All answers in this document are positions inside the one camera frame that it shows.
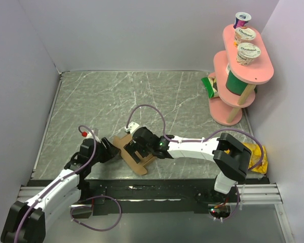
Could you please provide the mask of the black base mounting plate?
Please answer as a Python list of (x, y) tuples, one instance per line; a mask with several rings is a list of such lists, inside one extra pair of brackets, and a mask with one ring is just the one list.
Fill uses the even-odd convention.
[(93, 215), (129, 213), (207, 214), (209, 207), (247, 196), (260, 201), (267, 196), (268, 179), (248, 179), (245, 185), (232, 188), (228, 195), (213, 190), (212, 179), (91, 179), (84, 182), (82, 199), (93, 204)]

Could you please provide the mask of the purple lid yogurt cup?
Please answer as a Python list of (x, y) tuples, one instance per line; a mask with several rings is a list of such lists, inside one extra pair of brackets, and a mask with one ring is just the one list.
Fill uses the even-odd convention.
[(251, 15), (246, 12), (237, 12), (235, 15), (234, 29), (244, 27), (251, 20)]

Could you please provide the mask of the green snack bag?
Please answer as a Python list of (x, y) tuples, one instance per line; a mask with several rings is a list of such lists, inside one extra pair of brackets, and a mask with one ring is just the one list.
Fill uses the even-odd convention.
[(204, 77), (201, 79), (201, 81), (205, 86), (209, 99), (219, 97), (216, 77)]

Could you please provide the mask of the front Chobani yogurt cup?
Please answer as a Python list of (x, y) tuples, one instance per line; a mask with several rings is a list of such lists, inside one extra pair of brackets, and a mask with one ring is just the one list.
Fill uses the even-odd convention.
[(261, 55), (260, 48), (252, 43), (240, 43), (237, 51), (236, 61), (243, 66), (248, 66)]

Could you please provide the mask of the brown cardboard box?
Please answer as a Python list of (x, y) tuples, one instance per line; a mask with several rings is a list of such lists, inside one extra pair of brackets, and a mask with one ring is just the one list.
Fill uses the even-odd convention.
[(139, 151), (134, 147), (130, 134), (127, 134), (122, 138), (115, 136), (112, 144), (120, 150), (122, 159), (137, 175), (146, 175), (148, 173), (146, 167), (157, 159), (151, 154), (142, 157)]

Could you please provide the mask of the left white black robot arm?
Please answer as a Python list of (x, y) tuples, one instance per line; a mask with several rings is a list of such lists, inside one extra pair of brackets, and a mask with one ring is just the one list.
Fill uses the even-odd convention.
[(73, 203), (89, 200), (85, 178), (96, 163), (105, 163), (120, 153), (106, 138), (84, 139), (80, 149), (60, 174), (42, 191), (9, 209), (1, 242), (43, 242), (53, 222)]

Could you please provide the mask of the pink three-tier shelf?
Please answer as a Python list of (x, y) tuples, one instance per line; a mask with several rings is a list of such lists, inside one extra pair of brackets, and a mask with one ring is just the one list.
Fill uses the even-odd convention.
[[(274, 68), (258, 31), (255, 32), (254, 43), (261, 50), (260, 57), (248, 66), (236, 62), (237, 48), (234, 46), (235, 30), (233, 25), (226, 26), (223, 30), (224, 51), (215, 54), (213, 58), (214, 72), (210, 77), (216, 78), (219, 96), (209, 99), (209, 108), (212, 118), (224, 126), (233, 126), (242, 118), (242, 109), (250, 106), (255, 100), (255, 87), (267, 83), (274, 75)], [(226, 87), (229, 66), (233, 75), (247, 84), (242, 95), (236, 95)]]

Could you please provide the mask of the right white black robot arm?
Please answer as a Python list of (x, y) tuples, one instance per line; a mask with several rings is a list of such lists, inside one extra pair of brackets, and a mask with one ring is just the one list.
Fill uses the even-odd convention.
[(246, 179), (252, 152), (243, 143), (228, 133), (219, 137), (203, 139), (188, 139), (178, 136), (160, 136), (153, 134), (146, 127), (132, 123), (125, 127), (125, 132), (132, 136), (124, 149), (139, 162), (138, 154), (145, 158), (149, 155), (159, 159), (196, 158), (216, 163), (220, 172), (215, 178), (211, 189), (215, 201), (224, 201), (231, 188)]

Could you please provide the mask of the middle Chobani yogurt cup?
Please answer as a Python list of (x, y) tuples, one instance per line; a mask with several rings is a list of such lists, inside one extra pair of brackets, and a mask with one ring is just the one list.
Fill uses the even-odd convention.
[(237, 27), (235, 29), (234, 45), (237, 47), (241, 43), (250, 43), (256, 38), (256, 32), (251, 28)]

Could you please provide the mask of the chobani yogurt cup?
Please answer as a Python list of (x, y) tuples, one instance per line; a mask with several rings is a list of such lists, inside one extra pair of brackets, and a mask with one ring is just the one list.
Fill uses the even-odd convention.
[(237, 47), (241, 43), (250, 43), (256, 38), (256, 32), (251, 28), (237, 27), (235, 29), (234, 45)]
[(261, 55), (260, 48), (252, 43), (240, 43), (237, 51), (236, 61), (243, 66), (248, 66)]

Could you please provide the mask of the green cylindrical can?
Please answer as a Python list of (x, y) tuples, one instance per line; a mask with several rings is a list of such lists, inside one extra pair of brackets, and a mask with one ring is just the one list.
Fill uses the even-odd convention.
[(228, 74), (227, 76), (227, 81), (226, 81), (226, 88), (233, 94), (235, 95), (242, 95), (242, 93), (244, 92), (244, 90), (247, 87), (247, 83), (241, 81), (240, 79), (238, 79), (231, 71), (231, 67), (228, 64), (226, 66), (226, 72)]

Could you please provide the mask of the yellow chip bag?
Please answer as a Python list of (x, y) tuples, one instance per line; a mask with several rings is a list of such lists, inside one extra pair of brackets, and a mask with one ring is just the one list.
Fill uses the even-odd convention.
[[(261, 157), (261, 149), (257, 144), (252, 144), (252, 143), (243, 143), (248, 149), (251, 150), (252, 155), (250, 158), (250, 163), (249, 163), (249, 168), (254, 166), (260, 159)], [(266, 174), (268, 170), (268, 159), (267, 159), (267, 151), (265, 147), (262, 147), (263, 149), (263, 159), (260, 165), (256, 166), (255, 168), (252, 169), (253, 172), (256, 173), (261, 173), (261, 174)]]

